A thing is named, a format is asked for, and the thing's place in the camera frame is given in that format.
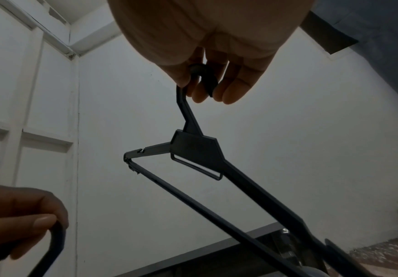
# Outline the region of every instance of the floor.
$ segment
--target floor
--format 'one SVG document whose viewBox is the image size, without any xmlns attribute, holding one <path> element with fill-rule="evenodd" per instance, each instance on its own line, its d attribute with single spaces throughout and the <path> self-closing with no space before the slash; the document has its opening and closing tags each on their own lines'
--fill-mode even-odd
<svg viewBox="0 0 398 277">
<path fill-rule="evenodd" d="M 354 250 L 350 256 L 379 277 L 398 277 L 398 238 Z M 330 270 L 332 277 L 340 276 Z"/>
</svg>

